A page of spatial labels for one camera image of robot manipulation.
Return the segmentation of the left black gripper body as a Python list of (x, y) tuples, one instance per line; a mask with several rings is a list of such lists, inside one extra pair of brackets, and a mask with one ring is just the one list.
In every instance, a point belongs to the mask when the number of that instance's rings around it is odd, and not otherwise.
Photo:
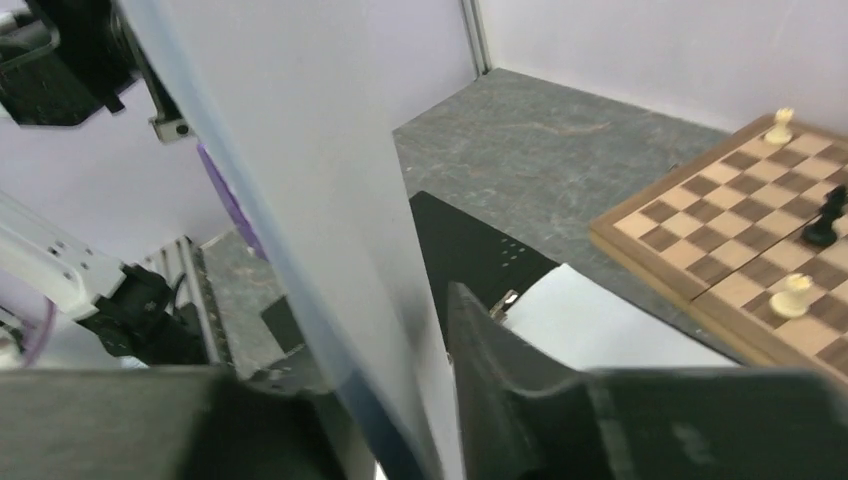
[(143, 81), (162, 143), (192, 135), (114, 1), (27, 1), (1, 13), (1, 115), (25, 127), (78, 127)]

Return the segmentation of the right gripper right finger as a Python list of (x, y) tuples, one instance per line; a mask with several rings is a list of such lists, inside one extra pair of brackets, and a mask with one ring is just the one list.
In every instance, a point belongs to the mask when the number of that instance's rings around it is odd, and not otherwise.
[(559, 363), (448, 288), (470, 479), (843, 479), (847, 400), (797, 369)]

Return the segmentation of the white paper sheet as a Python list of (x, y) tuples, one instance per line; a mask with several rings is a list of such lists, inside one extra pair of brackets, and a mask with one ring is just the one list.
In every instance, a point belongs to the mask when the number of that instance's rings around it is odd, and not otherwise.
[(455, 384), (362, 1), (125, 1), (390, 479), (465, 475)]
[(554, 268), (518, 298), (504, 325), (578, 370), (738, 365), (568, 265)]

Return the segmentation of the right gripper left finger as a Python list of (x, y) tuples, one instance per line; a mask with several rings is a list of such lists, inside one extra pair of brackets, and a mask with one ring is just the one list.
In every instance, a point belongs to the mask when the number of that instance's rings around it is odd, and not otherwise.
[(6, 371), (5, 479), (357, 479), (361, 443), (312, 355), (214, 366)]

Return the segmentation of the teal black file folder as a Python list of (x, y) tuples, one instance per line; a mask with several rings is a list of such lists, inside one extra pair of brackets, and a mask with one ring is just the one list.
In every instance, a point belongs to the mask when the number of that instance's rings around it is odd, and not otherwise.
[(559, 264), (537, 250), (428, 192), (410, 198), (443, 334), (448, 285), (466, 285), (503, 322), (520, 296)]

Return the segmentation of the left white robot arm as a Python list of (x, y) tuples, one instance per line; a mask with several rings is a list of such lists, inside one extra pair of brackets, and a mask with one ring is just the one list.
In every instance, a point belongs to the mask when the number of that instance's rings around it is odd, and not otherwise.
[[(22, 127), (72, 128), (96, 113), (120, 113), (142, 81), (160, 142), (191, 127), (114, 1), (28, 1), (1, 16), (1, 109)], [(209, 365), (221, 359), (202, 307), (179, 298), (197, 277), (174, 280), (104, 254), (1, 198), (1, 267), (41, 293), (49, 314), (92, 332), (106, 352), (148, 365)]]

